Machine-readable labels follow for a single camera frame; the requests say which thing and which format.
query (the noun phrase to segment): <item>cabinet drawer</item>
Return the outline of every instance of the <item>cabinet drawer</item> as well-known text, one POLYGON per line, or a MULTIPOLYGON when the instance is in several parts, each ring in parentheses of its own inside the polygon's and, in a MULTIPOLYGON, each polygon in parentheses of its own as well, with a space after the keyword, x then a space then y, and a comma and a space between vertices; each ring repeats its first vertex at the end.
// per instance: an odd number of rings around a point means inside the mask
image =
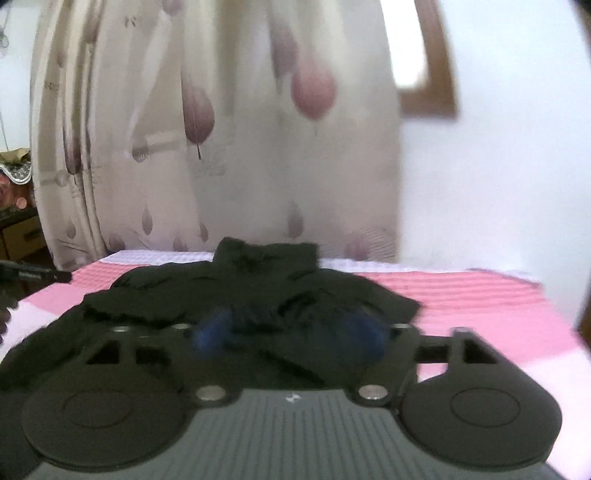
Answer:
POLYGON ((10 260, 20 260, 45 246, 39 217, 35 216, 2 231, 10 260))

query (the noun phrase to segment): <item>logo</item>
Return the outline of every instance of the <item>logo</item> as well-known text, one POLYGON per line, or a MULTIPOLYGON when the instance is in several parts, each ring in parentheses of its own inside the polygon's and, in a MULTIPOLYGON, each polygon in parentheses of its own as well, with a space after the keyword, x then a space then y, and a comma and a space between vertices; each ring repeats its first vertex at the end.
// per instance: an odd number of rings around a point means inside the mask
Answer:
POLYGON ((292 405, 295 405, 301 400, 301 397, 297 393, 292 393, 291 395, 286 396, 285 399, 292 405))

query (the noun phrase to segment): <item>curtain fold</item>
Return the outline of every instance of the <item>curtain fold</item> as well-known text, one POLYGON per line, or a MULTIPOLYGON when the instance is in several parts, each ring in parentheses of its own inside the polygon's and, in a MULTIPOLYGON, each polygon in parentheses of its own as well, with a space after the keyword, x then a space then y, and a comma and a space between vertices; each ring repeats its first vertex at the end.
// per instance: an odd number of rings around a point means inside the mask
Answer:
POLYGON ((31 156, 58 267, 226 236, 396 260, 379 0, 53 0, 41 22, 31 156))

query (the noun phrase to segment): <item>pink bedsheet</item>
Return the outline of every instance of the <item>pink bedsheet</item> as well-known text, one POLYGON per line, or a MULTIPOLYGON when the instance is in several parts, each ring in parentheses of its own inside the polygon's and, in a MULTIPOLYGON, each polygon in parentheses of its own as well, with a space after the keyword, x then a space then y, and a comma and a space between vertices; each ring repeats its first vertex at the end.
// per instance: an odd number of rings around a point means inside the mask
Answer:
MULTIPOLYGON (((137 266, 96 262, 77 271, 70 285, 50 286, 21 302, 0 359, 10 345, 80 303, 86 293, 108 288, 137 266)), ((426 334, 469 327, 552 393, 563 411, 563 428, 548 462, 568 480, 591 478, 591 359, 540 286, 484 271, 362 275, 422 302, 416 325, 426 334)), ((421 377, 441 368, 429 365, 421 377)))

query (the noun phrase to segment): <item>wooden window frame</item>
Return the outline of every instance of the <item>wooden window frame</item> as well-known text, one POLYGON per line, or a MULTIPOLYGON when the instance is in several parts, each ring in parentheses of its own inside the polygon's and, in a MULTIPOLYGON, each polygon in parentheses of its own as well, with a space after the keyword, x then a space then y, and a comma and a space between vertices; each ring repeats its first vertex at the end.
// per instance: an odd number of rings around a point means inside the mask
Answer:
POLYGON ((428 78, 424 85, 400 90, 405 118, 457 117, 456 93, 437 0, 414 0, 423 33, 428 78))
POLYGON ((587 33, 587 43, 591 48, 591 13, 589 13, 589 11, 586 10, 585 7, 580 3, 577 3, 576 8, 579 11, 581 19, 583 20, 583 25, 587 33))
POLYGON ((587 346, 591 347, 591 308, 588 304, 577 330, 579 331, 579 335, 583 337, 587 346))

